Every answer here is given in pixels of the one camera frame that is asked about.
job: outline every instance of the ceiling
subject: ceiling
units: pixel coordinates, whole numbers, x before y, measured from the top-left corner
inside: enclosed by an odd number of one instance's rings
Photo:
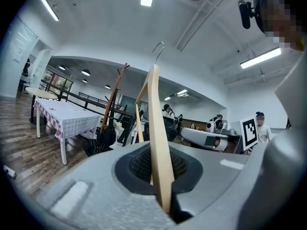
[[[48,63],[48,66],[61,71],[63,75],[67,75],[81,83],[83,83],[83,79],[86,79],[88,81],[86,85],[103,88],[108,84],[111,86],[111,88],[113,88],[116,78],[118,77],[118,71],[117,67],[111,64],[81,59],[52,57]],[[59,65],[65,65],[66,70],[61,70]],[[91,75],[85,76],[82,74],[81,71],[84,69],[89,70]],[[121,94],[136,98],[142,89],[146,76],[147,72],[140,72],[138,69],[128,67],[120,80],[118,88],[121,90],[119,92]],[[189,96],[180,98],[189,99],[190,101],[207,100],[205,96],[191,91],[180,84],[170,82],[169,80],[165,80],[161,77],[159,79],[159,97],[161,100],[164,100],[166,97],[174,93],[178,93],[183,89],[188,90]]]
[[[60,18],[56,29],[63,40],[72,31],[89,30],[94,24],[101,30],[134,35],[136,40],[155,37],[203,62],[229,87],[285,75],[298,57],[285,50],[259,65],[263,74],[259,66],[243,70],[241,62],[279,44],[266,37],[254,19],[249,30],[243,28],[238,0],[153,0],[150,8],[141,6],[140,0],[48,1]]]

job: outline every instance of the pipe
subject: pipe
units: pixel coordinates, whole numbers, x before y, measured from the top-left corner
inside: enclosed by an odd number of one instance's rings
[[[197,27],[197,29],[195,30],[195,32],[192,34],[192,36],[188,39],[188,41],[184,44],[184,46],[181,48],[180,51],[182,51],[186,45],[189,43],[189,41],[192,39],[192,37],[197,33],[197,31],[201,28],[201,26],[204,24],[204,22],[208,19],[208,17],[215,11],[216,8],[214,8],[204,19],[203,21],[200,23],[200,25]]]
[[[179,38],[178,42],[176,43],[176,48],[179,46],[179,44],[181,43],[183,37],[187,34],[188,30],[190,29],[190,27],[192,26],[192,24],[194,23],[194,21],[197,19],[197,17],[199,16],[200,12],[202,11],[202,9],[205,7],[205,5],[208,3],[208,0],[205,0],[201,6],[197,9],[196,13],[194,14],[192,20],[189,22],[188,26],[186,27],[186,29],[184,30],[183,34],[181,35],[181,37]]]

